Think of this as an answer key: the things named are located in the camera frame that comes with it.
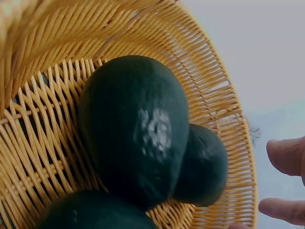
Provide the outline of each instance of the dark green avocado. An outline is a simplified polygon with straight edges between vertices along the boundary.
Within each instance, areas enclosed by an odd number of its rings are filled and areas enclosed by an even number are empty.
[[[173,198],[207,207],[222,195],[228,174],[228,156],[217,134],[190,124],[188,143]]]
[[[184,90],[144,56],[97,69],[79,104],[79,127],[108,191],[146,211],[176,186],[189,133]]]
[[[52,204],[36,229],[157,229],[138,208],[101,191],[69,194]]]

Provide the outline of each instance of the avocado skin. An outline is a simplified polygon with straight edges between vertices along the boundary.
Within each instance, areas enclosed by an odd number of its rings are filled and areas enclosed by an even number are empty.
[[[68,194],[53,203],[36,229],[157,229],[138,208],[102,191]]]
[[[188,143],[173,198],[207,207],[222,195],[228,175],[228,156],[213,131],[190,124]]]
[[[184,90],[172,71],[143,56],[123,56],[88,79],[79,127],[108,191],[143,211],[176,186],[189,133]]]

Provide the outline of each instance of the rattan strand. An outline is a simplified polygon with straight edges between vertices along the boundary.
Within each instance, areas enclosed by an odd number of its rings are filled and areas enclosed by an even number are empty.
[[[91,73],[122,55],[169,66],[187,94],[190,122],[213,129],[229,156],[222,198],[209,208],[169,200],[148,212],[159,228],[256,224],[248,126],[206,33],[176,0],[3,0],[0,3],[0,214],[33,228],[53,200],[100,189],[77,127]]]

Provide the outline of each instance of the woven basket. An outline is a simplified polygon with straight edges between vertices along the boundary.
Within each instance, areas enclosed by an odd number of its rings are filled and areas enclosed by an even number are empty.
[[[128,54],[172,69],[190,122],[214,130],[229,156],[217,203],[169,200],[149,216],[161,229],[255,227],[255,167],[241,106],[211,41],[179,1],[2,0],[0,28],[0,213],[7,228],[33,228],[56,198],[102,188],[76,108],[91,73]]]

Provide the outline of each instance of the avocado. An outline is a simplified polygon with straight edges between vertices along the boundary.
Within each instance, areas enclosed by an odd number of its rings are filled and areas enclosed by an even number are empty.
[[[228,156],[213,131],[190,124],[189,138],[173,198],[207,207],[222,195],[228,174]]]
[[[36,229],[157,229],[134,207],[103,191],[68,194],[53,203]]]
[[[78,114],[110,193],[144,211],[171,196],[189,124],[184,90],[169,68],[134,55],[107,62],[85,84]]]

